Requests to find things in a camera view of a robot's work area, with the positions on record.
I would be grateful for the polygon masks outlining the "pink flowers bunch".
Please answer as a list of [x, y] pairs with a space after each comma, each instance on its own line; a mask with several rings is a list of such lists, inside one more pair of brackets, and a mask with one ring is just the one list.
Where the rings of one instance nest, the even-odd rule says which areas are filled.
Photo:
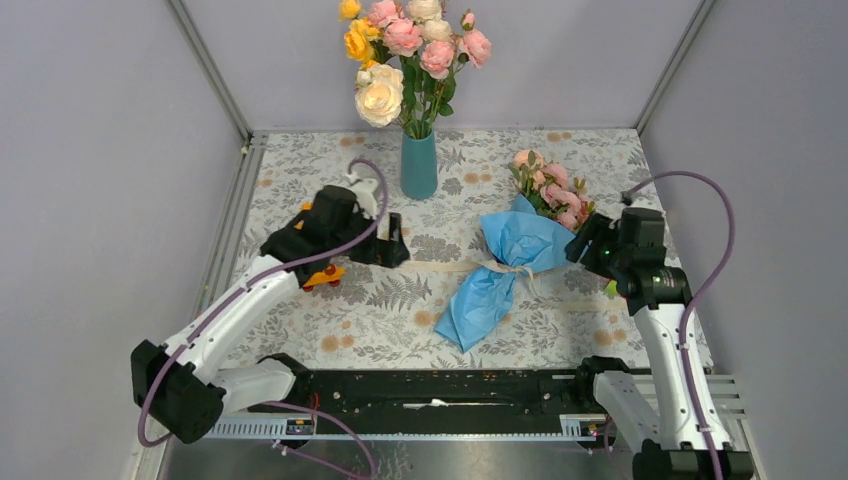
[[548, 163], [535, 149], [519, 151], [509, 165], [519, 193], [532, 210], [577, 233], [595, 210], [584, 177], [572, 176], [558, 163]]

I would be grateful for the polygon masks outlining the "blue wrapping paper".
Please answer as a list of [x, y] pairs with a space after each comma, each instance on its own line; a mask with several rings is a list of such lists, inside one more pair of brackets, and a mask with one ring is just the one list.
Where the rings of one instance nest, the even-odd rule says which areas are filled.
[[509, 210], [482, 216], [480, 225], [490, 258], [475, 264], [435, 327], [463, 353], [510, 312], [519, 279], [534, 291], [537, 274], [568, 264], [566, 246], [575, 239], [564, 226], [537, 214], [522, 195]]

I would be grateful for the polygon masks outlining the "cream ribbon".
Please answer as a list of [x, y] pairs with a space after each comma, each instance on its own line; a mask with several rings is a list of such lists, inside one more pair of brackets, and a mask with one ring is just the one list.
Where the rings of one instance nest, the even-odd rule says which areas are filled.
[[560, 309], [568, 312], [605, 312], [612, 310], [625, 310], [626, 302], [621, 297], [608, 298], [604, 296], [603, 300], [566, 300], [555, 302], [547, 297], [539, 294], [535, 288], [535, 276], [531, 268], [525, 266], [510, 267], [498, 263], [494, 259], [490, 260], [463, 260], [458, 262], [434, 262], [434, 261], [415, 261], [407, 260], [399, 269], [404, 271], [415, 272], [440, 272], [440, 273], [460, 273], [472, 272], [478, 267], [482, 267], [496, 273], [515, 273], [524, 275], [528, 278], [527, 286], [529, 291], [538, 303], [547, 307]]

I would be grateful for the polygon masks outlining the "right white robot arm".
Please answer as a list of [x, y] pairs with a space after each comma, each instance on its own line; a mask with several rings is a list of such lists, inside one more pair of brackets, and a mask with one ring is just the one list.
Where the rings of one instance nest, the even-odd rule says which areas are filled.
[[585, 358], [569, 383], [583, 410], [603, 409], [633, 453], [635, 479], [751, 479], [753, 456], [734, 447], [709, 392], [690, 322], [684, 271], [666, 265], [665, 221], [628, 207], [617, 220], [592, 213], [566, 246], [568, 261], [615, 282], [645, 343], [656, 402], [634, 385], [623, 361]]

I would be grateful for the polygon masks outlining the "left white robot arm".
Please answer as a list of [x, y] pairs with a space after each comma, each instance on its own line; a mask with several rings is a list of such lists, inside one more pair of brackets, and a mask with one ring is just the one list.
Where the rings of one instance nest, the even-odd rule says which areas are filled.
[[401, 217], [390, 216], [386, 239], [377, 229], [388, 201], [376, 179], [349, 186], [328, 185], [261, 245], [245, 273], [199, 317], [156, 345], [140, 342], [130, 355], [134, 402], [142, 413], [138, 438], [146, 447], [146, 421], [155, 419], [168, 437], [190, 444], [219, 418], [246, 407], [276, 401], [296, 411], [309, 401], [310, 385], [292, 363], [270, 356], [251, 367], [224, 369], [224, 360], [246, 334], [279, 303], [306, 289], [336, 257], [396, 268], [409, 258]]

